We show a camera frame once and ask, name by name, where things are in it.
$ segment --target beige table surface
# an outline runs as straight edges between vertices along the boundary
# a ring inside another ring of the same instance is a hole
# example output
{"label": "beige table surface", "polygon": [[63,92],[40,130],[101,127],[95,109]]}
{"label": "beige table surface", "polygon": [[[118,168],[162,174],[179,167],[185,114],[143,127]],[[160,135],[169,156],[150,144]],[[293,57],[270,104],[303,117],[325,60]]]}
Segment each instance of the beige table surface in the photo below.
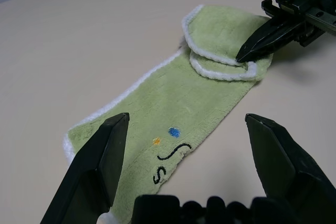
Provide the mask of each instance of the beige table surface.
{"label": "beige table surface", "polygon": [[[12,0],[0,4],[0,222],[39,223],[66,170],[64,133],[175,52],[198,4],[261,14],[262,0]],[[263,195],[244,122],[284,125],[336,185],[336,44],[281,50],[254,87],[162,186],[181,202]]]}

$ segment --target yellow dot embroidery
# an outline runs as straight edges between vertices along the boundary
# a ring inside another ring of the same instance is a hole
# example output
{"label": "yellow dot embroidery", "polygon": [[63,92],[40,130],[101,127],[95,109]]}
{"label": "yellow dot embroidery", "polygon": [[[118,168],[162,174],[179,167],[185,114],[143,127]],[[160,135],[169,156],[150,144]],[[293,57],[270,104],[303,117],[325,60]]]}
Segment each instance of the yellow dot embroidery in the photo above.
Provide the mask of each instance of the yellow dot embroidery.
{"label": "yellow dot embroidery", "polygon": [[156,144],[158,145],[160,143],[160,138],[159,137],[156,137],[153,139],[153,144]]}

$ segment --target green towel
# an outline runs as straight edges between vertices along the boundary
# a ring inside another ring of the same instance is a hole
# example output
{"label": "green towel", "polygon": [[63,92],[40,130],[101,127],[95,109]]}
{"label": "green towel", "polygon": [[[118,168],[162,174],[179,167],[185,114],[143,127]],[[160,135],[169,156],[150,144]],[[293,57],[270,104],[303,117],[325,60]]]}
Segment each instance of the green towel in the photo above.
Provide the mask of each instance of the green towel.
{"label": "green towel", "polygon": [[271,57],[241,65],[235,56],[266,20],[231,7],[197,7],[182,21],[185,45],[175,55],[70,129],[64,147],[72,159],[106,118],[130,113],[112,207],[120,223],[131,220],[135,198],[157,193],[183,157],[264,77]]}

